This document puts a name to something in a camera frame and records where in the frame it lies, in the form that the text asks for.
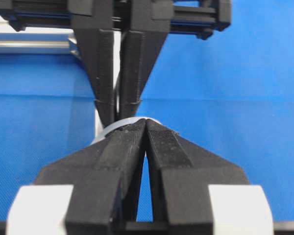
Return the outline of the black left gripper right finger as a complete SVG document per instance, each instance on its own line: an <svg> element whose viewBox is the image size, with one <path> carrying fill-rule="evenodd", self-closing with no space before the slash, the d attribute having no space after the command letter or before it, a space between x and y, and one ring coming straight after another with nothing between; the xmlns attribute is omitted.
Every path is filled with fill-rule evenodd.
<svg viewBox="0 0 294 235"><path fill-rule="evenodd" d="M151 119L146 139L153 219L170 235L211 235L209 184L247 185L244 171Z"/></svg>

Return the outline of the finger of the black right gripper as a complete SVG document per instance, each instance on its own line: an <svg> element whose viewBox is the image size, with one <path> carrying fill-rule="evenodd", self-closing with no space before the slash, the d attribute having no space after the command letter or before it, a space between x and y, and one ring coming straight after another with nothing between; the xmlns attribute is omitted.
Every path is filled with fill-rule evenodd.
<svg viewBox="0 0 294 235"><path fill-rule="evenodd" d="M170 0L131 1L130 22L122 34L119 118L135 116L140 97L171 27Z"/></svg>
<svg viewBox="0 0 294 235"><path fill-rule="evenodd" d="M71 26L105 127L115 120L113 91L113 2L72 0Z"/></svg>

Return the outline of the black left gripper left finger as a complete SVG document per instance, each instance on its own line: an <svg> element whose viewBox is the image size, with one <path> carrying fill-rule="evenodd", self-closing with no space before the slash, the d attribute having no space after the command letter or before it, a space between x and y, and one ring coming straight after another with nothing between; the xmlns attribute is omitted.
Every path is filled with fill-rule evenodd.
<svg viewBox="0 0 294 235"><path fill-rule="evenodd" d="M68 234L110 235L113 221L136 219L145 126L140 119L41 169L36 185L73 185Z"/></svg>

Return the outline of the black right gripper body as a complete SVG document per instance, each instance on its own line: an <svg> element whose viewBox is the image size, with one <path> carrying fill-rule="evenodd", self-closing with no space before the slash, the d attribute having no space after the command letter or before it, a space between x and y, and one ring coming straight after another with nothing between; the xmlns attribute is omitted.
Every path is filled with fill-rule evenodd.
<svg viewBox="0 0 294 235"><path fill-rule="evenodd" d="M0 0L0 16L17 32L27 27L98 28L196 35L206 40L231 25L232 2L200 0Z"/></svg>

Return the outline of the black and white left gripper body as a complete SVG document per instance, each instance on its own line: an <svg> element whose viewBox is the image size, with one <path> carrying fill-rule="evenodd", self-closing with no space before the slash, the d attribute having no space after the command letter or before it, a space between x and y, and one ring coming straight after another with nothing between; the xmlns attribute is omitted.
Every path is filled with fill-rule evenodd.
<svg viewBox="0 0 294 235"><path fill-rule="evenodd" d="M260 225L260 232L256 235L264 235L265 222L252 222L252 219L264 219L267 216L260 215L260 207L265 206L262 212L269 212L269 206L265 205L265 196L260 186L234 186L234 185L209 185L209 196L213 211L214 235L239 235L247 232L251 235L252 225ZM142 184L138 203L138 221L141 219L155 219L152 217L151 190L147 184ZM294 222L274 223L274 234L294 234ZM5 221L0 220L0 234L5 234Z"/></svg>

